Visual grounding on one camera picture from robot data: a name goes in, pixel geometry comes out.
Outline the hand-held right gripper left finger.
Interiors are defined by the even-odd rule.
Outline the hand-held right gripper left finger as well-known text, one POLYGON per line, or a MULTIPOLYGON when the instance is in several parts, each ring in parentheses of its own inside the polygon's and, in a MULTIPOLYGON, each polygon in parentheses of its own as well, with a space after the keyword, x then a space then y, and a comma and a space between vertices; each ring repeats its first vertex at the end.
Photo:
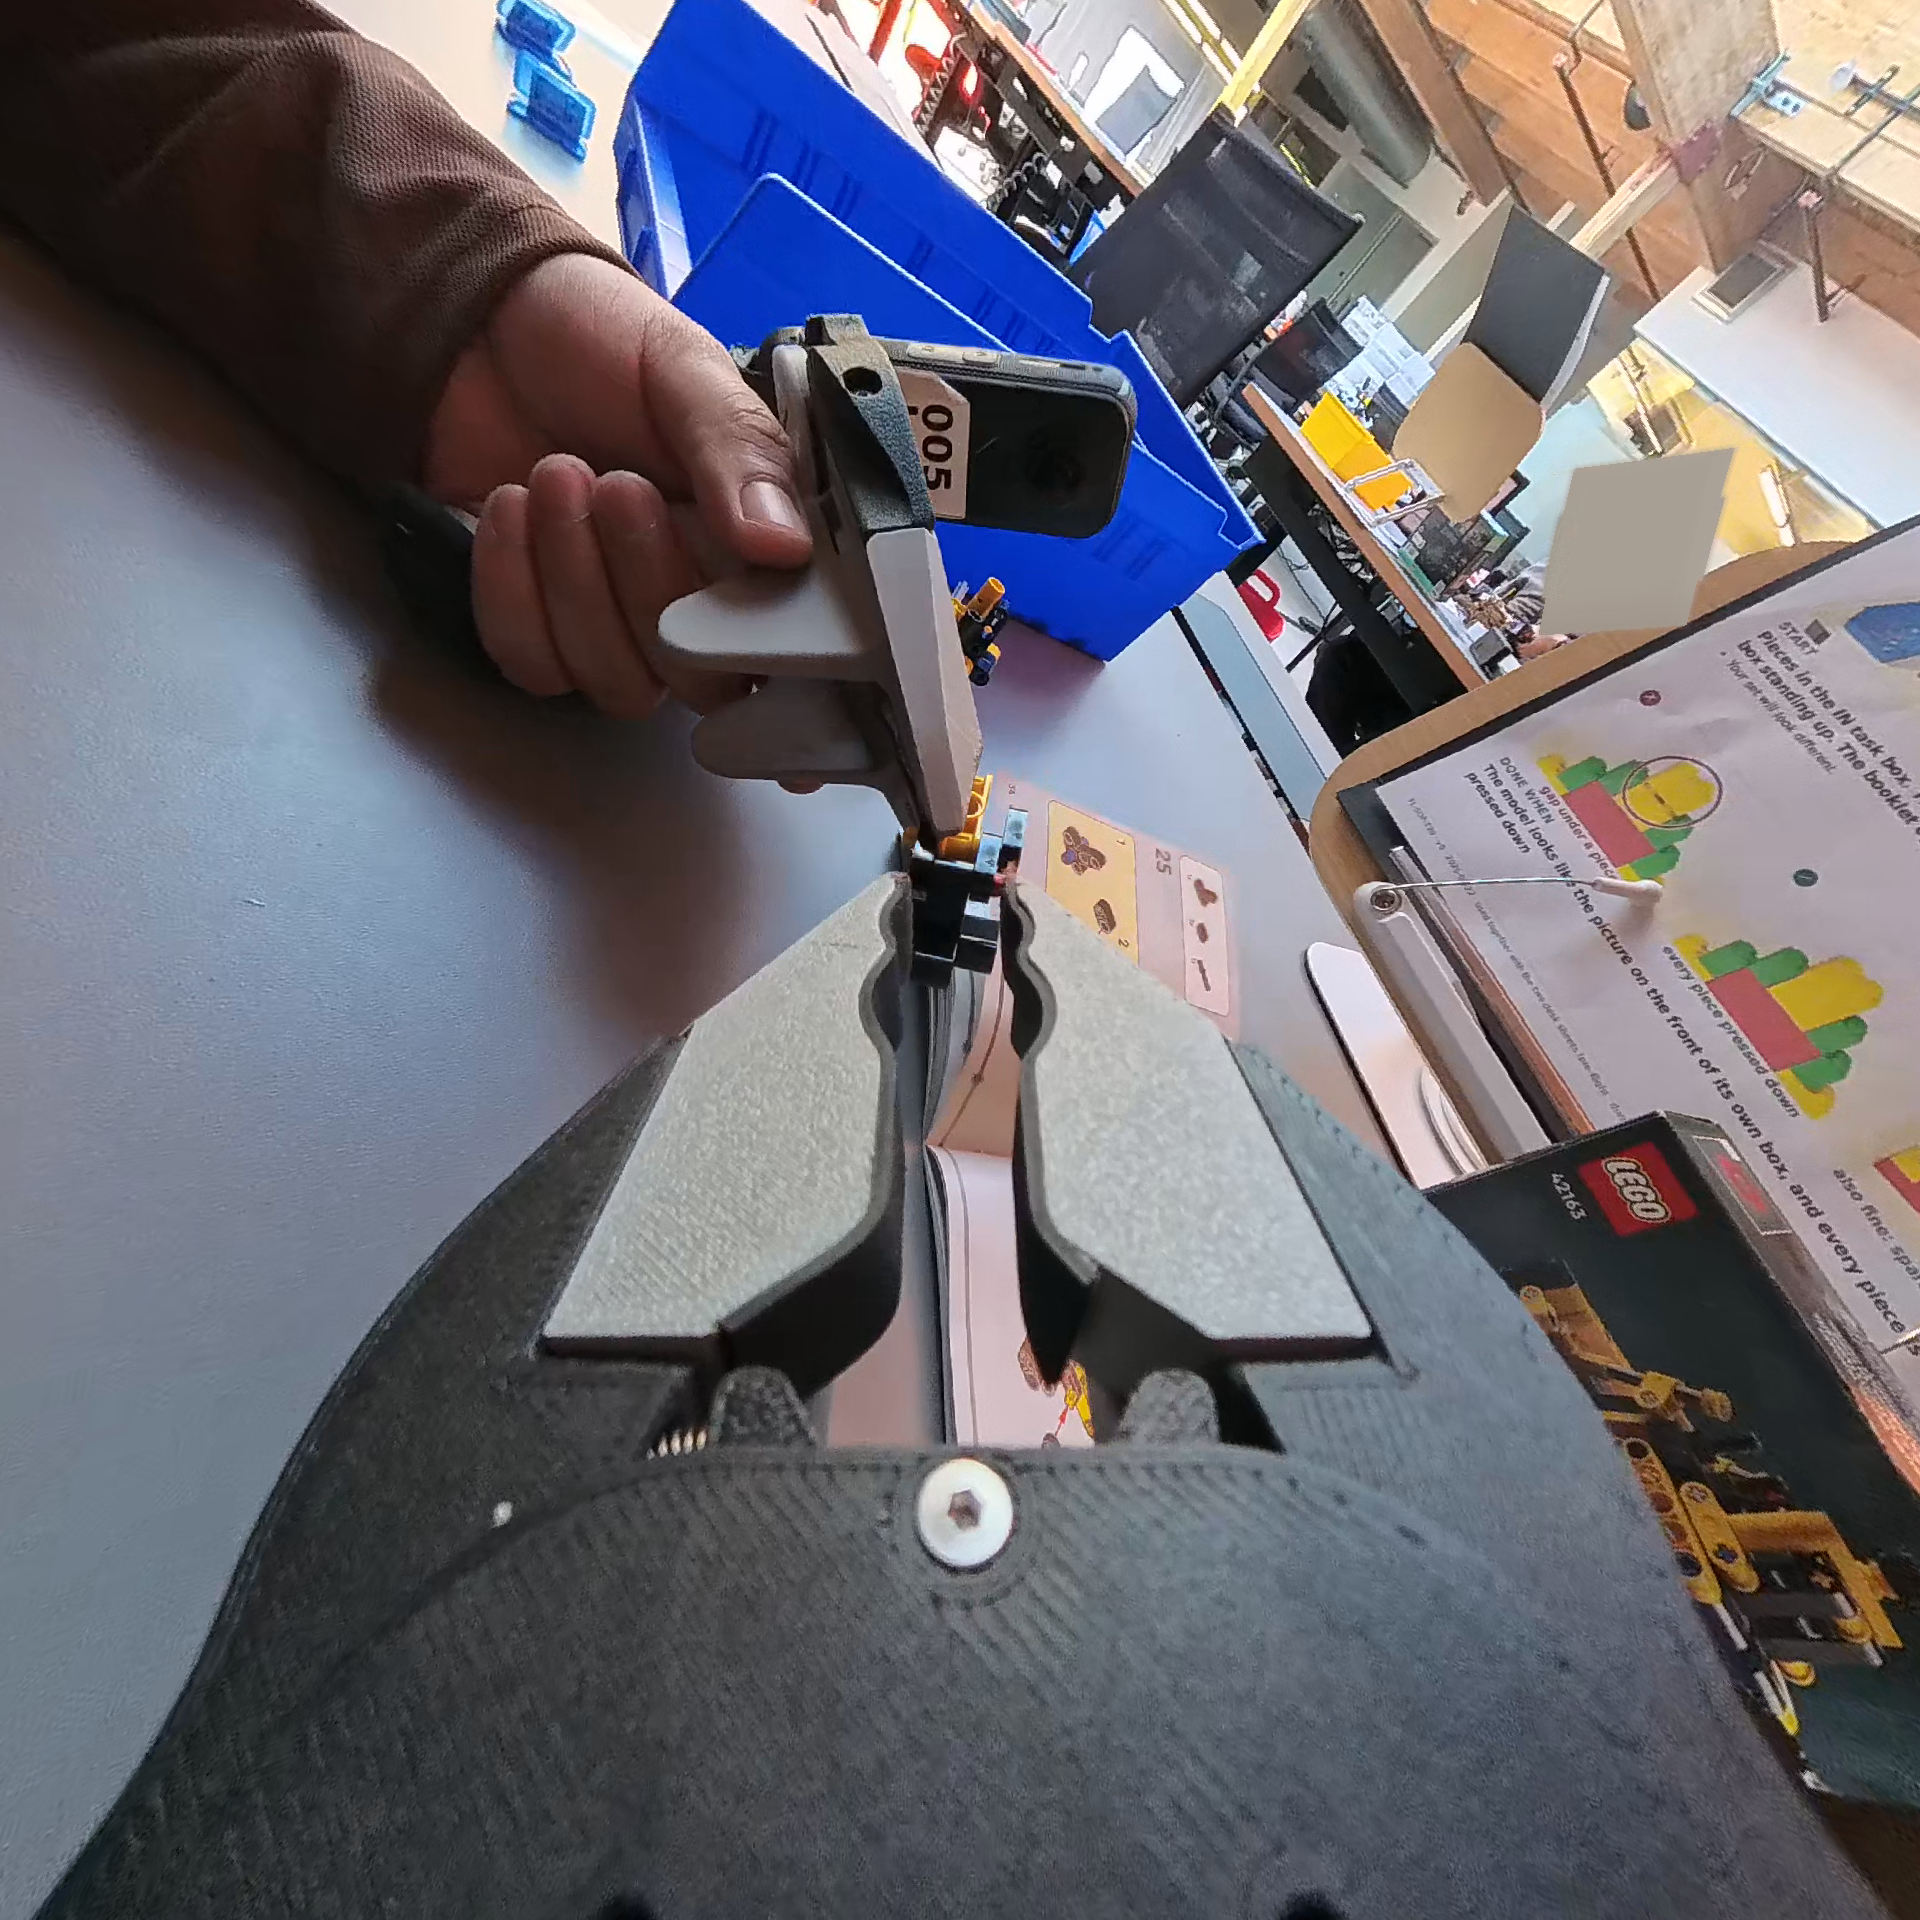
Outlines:
POLYGON ((813 1395, 900 1299, 909 886, 878 877, 682 1036, 548 1310, 556 1353, 813 1395))

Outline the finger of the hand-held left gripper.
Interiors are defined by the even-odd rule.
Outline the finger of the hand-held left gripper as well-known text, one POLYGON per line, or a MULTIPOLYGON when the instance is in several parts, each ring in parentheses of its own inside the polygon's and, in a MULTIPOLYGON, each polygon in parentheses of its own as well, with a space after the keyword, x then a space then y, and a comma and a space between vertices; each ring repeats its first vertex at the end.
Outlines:
POLYGON ((899 696, 897 735, 928 841, 961 834, 981 766, 981 728, 941 551, 933 531, 888 529, 867 540, 877 611, 899 696))

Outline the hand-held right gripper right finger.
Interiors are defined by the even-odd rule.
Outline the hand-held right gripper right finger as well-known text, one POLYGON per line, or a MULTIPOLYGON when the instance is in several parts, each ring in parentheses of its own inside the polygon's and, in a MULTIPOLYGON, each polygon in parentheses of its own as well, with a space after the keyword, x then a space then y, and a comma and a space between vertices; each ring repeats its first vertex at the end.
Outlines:
POLYGON ((1354 1360, 1373 1322, 1203 1012, 1028 885, 1002 905, 1026 1343, 1092 1388, 1354 1360))

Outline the black lego assembly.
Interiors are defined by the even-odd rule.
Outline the black lego assembly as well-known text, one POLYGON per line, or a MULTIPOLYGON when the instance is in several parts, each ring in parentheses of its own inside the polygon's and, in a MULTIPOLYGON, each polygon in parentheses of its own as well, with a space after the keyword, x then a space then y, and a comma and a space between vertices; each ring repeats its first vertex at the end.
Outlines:
POLYGON ((992 969, 1001 948, 1001 902, 1019 870, 1028 814, 1014 806, 999 831, 966 841, 961 851, 929 851, 909 836, 903 875, 909 879, 909 974, 945 987, 956 969, 992 969))

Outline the person's left forearm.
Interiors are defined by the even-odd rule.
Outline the person's left forearm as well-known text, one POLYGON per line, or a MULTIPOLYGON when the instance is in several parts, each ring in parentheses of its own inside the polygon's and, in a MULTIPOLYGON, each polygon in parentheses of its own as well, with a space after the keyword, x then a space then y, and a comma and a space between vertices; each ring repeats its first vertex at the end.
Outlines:
POLYGON ((412 481, 516 283, 627 275, 408 61, 315 3, 1 5, 3 223, 318 464, 412 481))

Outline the lego instruction booklet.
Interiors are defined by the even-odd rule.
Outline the lego instruction booklet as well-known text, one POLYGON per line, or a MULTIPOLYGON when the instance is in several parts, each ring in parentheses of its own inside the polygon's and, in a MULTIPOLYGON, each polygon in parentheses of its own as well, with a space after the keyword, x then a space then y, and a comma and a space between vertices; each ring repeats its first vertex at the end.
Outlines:
MULTIPOLYGON (((1041 881, 1120 960, 1234 1033, 1229 879, 1210 861, 1026 781, 973 783, 969 829, 992 881, 1041 881)), ((948 1428, 972 1454, 1094 1441, 1087 1374, 1039 1369, 1024 1332, 1012 1209, 1019 1058, 997 948, 932 991, 925 1169, 939 1286, 948 1428)))

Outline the black lego box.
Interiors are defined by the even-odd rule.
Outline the black lego box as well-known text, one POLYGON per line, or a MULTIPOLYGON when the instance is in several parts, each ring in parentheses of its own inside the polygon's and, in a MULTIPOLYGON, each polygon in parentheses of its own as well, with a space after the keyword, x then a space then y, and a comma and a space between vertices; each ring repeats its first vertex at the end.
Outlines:
POLYGON ((1918 1805, 1916 1403, 1713 1122, 1655 1112, 1429 1186, 1643 1487, 1810 1787, 1918 1805))

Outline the person's left hand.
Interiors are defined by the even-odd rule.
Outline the person's left hand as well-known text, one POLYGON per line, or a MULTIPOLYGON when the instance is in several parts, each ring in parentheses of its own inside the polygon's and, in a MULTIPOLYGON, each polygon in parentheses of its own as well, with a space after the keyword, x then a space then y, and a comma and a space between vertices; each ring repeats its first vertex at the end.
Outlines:
POLYGON ((420 483, 476 524, 471 604, 493 667, 614 718, 739 699, 737 676, 662 665, 658 617, 809 557, 781 422, 704 330, 587 253, 517 277, 463 351, 420 483))

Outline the large blue plastic bin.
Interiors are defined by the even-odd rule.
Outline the large blue plastic bin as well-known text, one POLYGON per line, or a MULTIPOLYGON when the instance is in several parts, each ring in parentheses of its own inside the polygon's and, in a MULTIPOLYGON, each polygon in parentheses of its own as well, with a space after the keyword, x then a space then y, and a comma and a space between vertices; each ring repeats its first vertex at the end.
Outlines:
POLYGON ((1079 325, 1053 340, 1026 316, 1010 318, 1010 335, 981 325, 787 180, 755 180, 693 259, 676 306, 728 347, 757 347, 813 313, 852 313, 897 340, 1117 366, 1135 393, 1136 430, 1103 531, 1062 540, 939 525, 953 583, 997 576, 1016 620, 1092 658, 1117 658, 1253 540, 1248 511, 1128 336, 1079 325))

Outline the white flat stand base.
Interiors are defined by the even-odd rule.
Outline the white flat stand base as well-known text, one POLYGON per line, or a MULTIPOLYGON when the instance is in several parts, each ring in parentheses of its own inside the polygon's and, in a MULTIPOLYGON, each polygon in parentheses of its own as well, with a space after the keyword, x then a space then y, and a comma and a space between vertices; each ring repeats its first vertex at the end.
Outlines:
POLYGON ((1310 944, 1305 969, 1405 1175, 1432 1189, 1485 1172, 1487 1158, 1367 957, 1354 948, 1310 944))

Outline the black computer monitor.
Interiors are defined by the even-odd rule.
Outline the black computer monitor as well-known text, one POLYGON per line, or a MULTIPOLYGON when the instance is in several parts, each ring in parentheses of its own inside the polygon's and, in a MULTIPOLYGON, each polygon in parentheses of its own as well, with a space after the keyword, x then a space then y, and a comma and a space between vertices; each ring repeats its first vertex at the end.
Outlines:
POLYGON ((1362 223, 1215 108, 1066 273, 1187 409, 1362 223))

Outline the yellow storage bin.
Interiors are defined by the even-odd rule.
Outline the yellow storage bin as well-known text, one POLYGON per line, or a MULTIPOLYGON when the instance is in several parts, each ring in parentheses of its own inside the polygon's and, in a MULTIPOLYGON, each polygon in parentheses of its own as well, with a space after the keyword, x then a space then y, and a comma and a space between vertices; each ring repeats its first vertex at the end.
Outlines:
POLYGON ((1390 511, 1416 498, 1419 481, 1331 389, 1316 396, 1303 420, 1303 434, 1321 463, 1367 509, 1390 511))

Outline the black storage rack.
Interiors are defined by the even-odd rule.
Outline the black storage rack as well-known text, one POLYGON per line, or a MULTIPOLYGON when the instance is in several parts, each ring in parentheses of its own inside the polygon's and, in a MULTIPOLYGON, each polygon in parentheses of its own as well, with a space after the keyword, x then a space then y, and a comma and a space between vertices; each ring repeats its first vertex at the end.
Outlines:
POLYGON ((933 153, 969 143, 992 175, 984 205, 1051 265, 1067 266, 1136 196, 1140 180, 1072 104, 1016 3, 883 1, 867 52, 899 52, 918 83, 913 128, 933 153))

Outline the wooden background desk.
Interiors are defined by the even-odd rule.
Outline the wooden background desk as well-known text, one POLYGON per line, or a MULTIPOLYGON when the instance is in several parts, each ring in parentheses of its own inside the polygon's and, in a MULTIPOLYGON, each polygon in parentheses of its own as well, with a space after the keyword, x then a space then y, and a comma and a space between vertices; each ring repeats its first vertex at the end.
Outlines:
POLYGON ((1250 476, 1408 708, 1424 711, 1451 699, 1439 688, 1439 670, 1460 688, 1485 684, 1489 675, 1465 621, 1436 606, 1402 551, 1384 540, 1390 522, 1359 499, 1270 396, 1253 388, 1245 405, 1265 432, 1245 457, 1250 476))

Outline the open cardboard box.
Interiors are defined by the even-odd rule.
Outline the open cardboard box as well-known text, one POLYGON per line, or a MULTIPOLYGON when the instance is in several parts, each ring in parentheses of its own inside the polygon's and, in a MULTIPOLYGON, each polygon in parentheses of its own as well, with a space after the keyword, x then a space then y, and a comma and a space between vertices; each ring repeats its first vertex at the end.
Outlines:
POLYGON ((1480 516, 1538 443, 1547 415, 1625 349, 1614 277, 1525 211, 1505 217, 1464 338, 1411 405, 1391 466, 1412 502, 1480 516))

